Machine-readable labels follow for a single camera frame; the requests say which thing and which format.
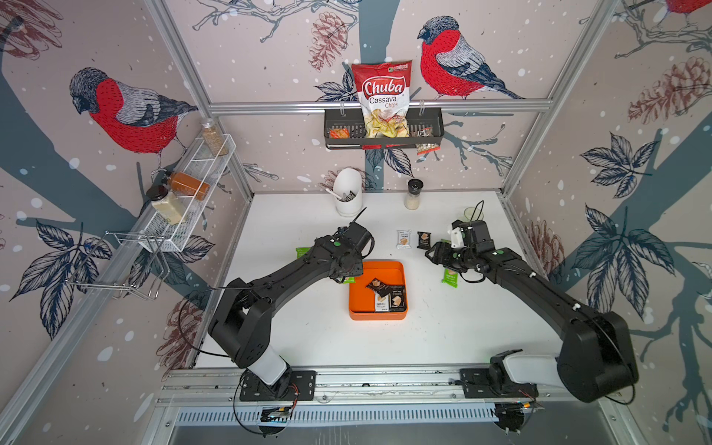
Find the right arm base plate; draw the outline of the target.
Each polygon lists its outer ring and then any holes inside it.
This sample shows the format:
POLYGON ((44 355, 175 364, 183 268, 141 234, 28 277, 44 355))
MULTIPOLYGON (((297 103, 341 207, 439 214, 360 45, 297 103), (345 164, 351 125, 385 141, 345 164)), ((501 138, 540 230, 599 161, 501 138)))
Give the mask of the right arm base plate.
POLYGON ((530 383, 515 383, 500 368, 463 368, 454 385, 463 389, 466 399, 536 399, 539 391, 530 383))

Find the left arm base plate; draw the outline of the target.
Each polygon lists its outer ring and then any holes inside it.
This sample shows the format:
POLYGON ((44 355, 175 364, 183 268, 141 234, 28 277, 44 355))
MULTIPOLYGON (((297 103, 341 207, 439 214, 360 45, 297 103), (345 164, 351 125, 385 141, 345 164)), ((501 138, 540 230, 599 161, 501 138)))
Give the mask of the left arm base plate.
POLYGON ((241 402, 312 401, 315 380, 315 371, 289 369, 274 385, 266 385, 259 376, 246 370, 241 378, 238 398, 241 402))

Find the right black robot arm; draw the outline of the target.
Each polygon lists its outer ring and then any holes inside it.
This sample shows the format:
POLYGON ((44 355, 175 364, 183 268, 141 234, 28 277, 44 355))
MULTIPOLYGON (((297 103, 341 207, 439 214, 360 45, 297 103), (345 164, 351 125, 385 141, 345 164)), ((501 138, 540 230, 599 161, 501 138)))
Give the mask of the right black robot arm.
POLYGON ((474 270, 491 283, 514 294, 556 332, 562 347, 556 377, 581 402, 594 402, 639 380, 630 330, 612 311, 599 313, 569 297, 537 274, 510 250, 481 253, 438 242, 425 256, 435 265, 457 273, 474 270))

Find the white drycake cookie packet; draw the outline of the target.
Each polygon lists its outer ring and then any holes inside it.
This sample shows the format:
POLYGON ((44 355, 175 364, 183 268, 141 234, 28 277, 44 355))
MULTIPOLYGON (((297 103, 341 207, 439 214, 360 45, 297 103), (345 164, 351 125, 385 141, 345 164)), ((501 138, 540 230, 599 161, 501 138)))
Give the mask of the white drycake cookie packet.
POLYGON ((398 230, 397 231, 397 248, 411 248, 411 230, 398 230))

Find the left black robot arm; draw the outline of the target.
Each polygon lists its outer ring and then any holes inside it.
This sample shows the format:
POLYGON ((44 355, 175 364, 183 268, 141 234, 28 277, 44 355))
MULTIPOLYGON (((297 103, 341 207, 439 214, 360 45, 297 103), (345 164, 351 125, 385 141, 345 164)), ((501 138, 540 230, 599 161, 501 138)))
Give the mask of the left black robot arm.
POLYGON ((292 263, 246 283, 230 282, 213 314, 208 334, 240 369, 280 392, 289 383, 291 368, 271 346, 274 316, 294 297, 329 278, 342 283, 363 274, 365 248, 374 237, 358 224, 315 239, 292 263))

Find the orange storage box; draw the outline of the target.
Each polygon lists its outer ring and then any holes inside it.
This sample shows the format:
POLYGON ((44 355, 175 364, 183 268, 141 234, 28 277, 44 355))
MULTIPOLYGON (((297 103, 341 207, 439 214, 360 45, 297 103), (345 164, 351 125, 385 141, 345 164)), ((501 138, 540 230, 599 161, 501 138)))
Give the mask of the orange storage box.
POLYGON ((349 314, 354 321, 400 321, 404 320, 408 313, 376 313, 375 293, 366 286, 377 278, 385 284, 392 286, 404 286, 406 292, 406 281, 403 265, 399 261, 365 261, 363 263, 363 275, 355 279, 355 283, 349 284, 349 314))

